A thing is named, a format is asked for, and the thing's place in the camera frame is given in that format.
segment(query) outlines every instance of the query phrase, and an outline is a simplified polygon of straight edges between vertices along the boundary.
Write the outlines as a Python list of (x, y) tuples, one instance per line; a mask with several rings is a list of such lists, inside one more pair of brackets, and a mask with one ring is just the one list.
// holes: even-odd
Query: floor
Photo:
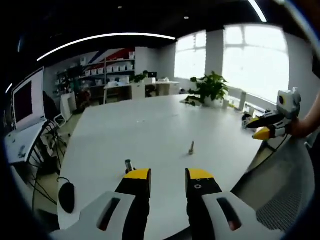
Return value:
[[(59, 130), (59, 133), (70, 133), (72, 135), (81, 116), (82, 114), (73, 115), (71, 119)], [(61, 149), (62, 151), (66, 150), (64, 146), (61, 146)], [(263, 163), (264, 160), (267, 159), (271, 153), (272, 151), (268, 148), (260, 149), (255, 159), (252, 161), (252, 164), (249, 167), (248, 171), (251, 171), (252, 169), (256, 168), (258, 165)], [(63, 164), (64, 158), (62, 154), (59, 152), (58, 155), (59, 155), (61, 164)], [(51, 175), (43, 176), (38, 179), (38, 184), (41, 185), (46, 190), (48, 195), (56, 202), (58, 200), (57, 199), (58, 198), (58, 182), (57, 182), (58, 177), (59, 176), (56, 173), (54, 173)], [(37, 186), (37, 188), (44, 193), (44, 191), (39, 186)], [(47, 200), (45, 197), (43, 197), (39, 192), (35, 191), (33, 197), (34, 197), (34, 200), (33, 200), (34, 210), (40, 209), (52, 214), (57, 214), (57, 206), (52, 202), (50, 202), (49, 200)]]

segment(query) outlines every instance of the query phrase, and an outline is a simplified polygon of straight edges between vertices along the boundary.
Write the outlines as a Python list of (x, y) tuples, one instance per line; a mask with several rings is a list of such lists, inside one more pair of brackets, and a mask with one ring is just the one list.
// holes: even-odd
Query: flower pot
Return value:
[(220, 108), (222, 106), (221, 100), (211, 100), (210, 97), (204, 99), (204, 105), (210, 108)]

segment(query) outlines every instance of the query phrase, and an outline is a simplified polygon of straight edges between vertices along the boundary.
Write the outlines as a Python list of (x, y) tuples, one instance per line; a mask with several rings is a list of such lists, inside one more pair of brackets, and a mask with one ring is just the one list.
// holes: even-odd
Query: green plant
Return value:
[(219, 99), (223, 100), (226, 92), (229, 91), (225, 84), (227, 81), (214, 71), (211, 72), (211, 75), (205, 75), (200, 79), (192, 77), (190, 80), (196, 84), (196, 90), (190, 89), (188, 93), (200, 96), (189, 96), (186, 98), (185, 102), (193, 106), (195, 106), (193, 100), (199, 101), (202, 104), (204, 104), (205, 99), (209, 97), (212, 101)]
[(131, 75), (129, 78), (130, 82), (134, 82), (136, 84), (140, 83), (143, 79), (145, 79), (148, 76), (148, 71), (143, 71), (142, 74), (138, 75)]

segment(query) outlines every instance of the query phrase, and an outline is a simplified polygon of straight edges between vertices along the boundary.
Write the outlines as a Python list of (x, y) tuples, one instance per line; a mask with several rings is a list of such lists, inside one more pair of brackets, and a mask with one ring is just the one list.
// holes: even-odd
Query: ceiling light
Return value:
[(121, 32), (121, 33), (108, 33), (108, 34), (103, 34), (103, 35), (97, 35), (97, 36), (90, 36), (90, 37), (86, 37), (83, 39), (79, 39), (77, 41), (72, 41), (69, 42), (63, 46), (60, 46), (48, 53), (46, 53), (45, 55), (39, 57), (36, 61), (39, 62), (41, 59), (45, 58), (46, 56), (53, 54), (54, 52), (63, 49), (65, 47), (68, 47), (70, 45), (73, 44), (77, 44), (77, 43), (81, 43), (87, 40), (91, 40), (91, 39), (99, 39), (99, 38), (105, 38), (105, 37), (116, 37), (116, 36), (146, 36), (146, 37), (155, 37), (155, 38), (162, 38), (162, 39), (170, 39), (170, 40), (176, 40), (175, 37), (172, 36), (165, 36), (165, 35), (159, 35), (159, 34), (152, 34), (152, 33), (140, 33), (140, 32)]
[(7, 92), (10, 90), (10, 88), (12, 87), (12, 83), (10, 84), (10, 86), (6, 89), (5, 93), (7, 94)]
[(264, 22), (266, 23), (267, 22), (267, 19), (265, 17), (265, 15), (263, 14), (263, 12), (261, 11), (260, 7), (258, 6), (258, 4), (256, 3), (255, 0), (248, 0), (249, 3), (251, 4), (251, 6), (254, 8), (256, 14), (258, 14), (261, 22)]

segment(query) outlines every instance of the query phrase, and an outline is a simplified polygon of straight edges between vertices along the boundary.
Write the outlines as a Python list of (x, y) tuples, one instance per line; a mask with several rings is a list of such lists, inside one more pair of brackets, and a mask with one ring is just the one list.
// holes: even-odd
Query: bright window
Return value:
[(281, 28), (230, 25), (224, 30), (222, 75), (232, 87), (275, 103), (289, 87), (289, 56)]
[(175, 78), (202, 78), (205, 75), (206, 44), (206, 31), (184, 36), (177, 41), (174, 62)]

